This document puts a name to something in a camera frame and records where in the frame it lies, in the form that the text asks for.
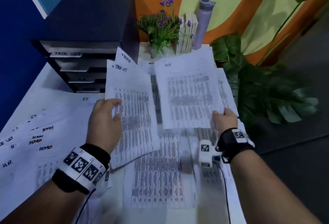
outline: flower pot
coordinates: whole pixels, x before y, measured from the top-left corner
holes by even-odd
[[[152,59],[161,59],[161,58],[166,58],[166,57],[170,57],[173,55],[175,55],[175,53],[172,48],[164,47],[163,53],[161,51],[159,51],[159,53],[157,53],[157,51],[153,47],[151,47],[151,58]]]

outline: black wristband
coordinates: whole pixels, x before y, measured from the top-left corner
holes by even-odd
[[[80,148],[88,152],[93,157],[95,157],[101,164],[104,165],[106,170],[108,170],[109,161],[111,159],[109,153],[107,153],[102,148],[90,143],[85,143],[84,145],[80,146]],[[59,187],[61,190],[63,190],[66,193],[71,193],[78,190],[85,195],[89,194],[88,189],[83,187],[80,183],[73,180],[71,177],[69,177],[67,174],[65,174],[63,171],[59,169],[55,171],[52,177],[52,181],[57,185],[57,187]]]
[[[237,128],[229,128],[225,130],[218,140],[217,146],[223,152],[223,156],[231,163],[232,159],[245,150],[254,150],[255,148],[249,143],[238,143],[232,132]]]

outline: black drawer cabinet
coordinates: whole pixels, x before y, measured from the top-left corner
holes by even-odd
[[[118,47],[137,63],[135,0],[61,0],[30,41],[73,92],[104,92]]]

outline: blue wall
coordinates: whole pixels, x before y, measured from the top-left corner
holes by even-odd
[[[46,61],[28,38],[43,18],[32,0],[0,0],[0,130]]]

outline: wire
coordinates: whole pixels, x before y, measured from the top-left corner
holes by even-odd
[[[78,218],[77,218],[77,220],[75,221],[75,224],[77,224],[77,223],[78,223],[78,221],[79,221],[79,218],[80,218],[80,216],[81,216],[81,214],[82,214],[82,211],[83,211],[83,209],[84,209],[85,205],[87,204],[87,201],[88,201],[88,200],[89,200],[89,198],[91,197],[92,193],[94,193],[95,191],[96,191],[96,189],[93,189],[93,190],[90,192],[90,194],[88,195],[88,197],[87,197],[86,201],[84,202],[84,205],[82,206],[82,209],[80,210],[80,213],[79,213],[79,215],[78,215]]]
[[[222,176],[223,176],[223,180],[224,180],[224,185],[225,185],[225,196],[226,196],[226,205],[227,205],[227,212],[228,212],[228,220],[231,224],[231,217],[230,217],[230,210],[229,210],[229,207],[228,207],[228,198],[227,198],[227,188],[226,188],[226,181],[225,181],[225,177],[224,177],[224,172],[220,166],[220,163],[217,163],[216,162],[217,160],[214,160],[214,162],[218,165],[218,167],[220,168],[220,171],[222,172]]]

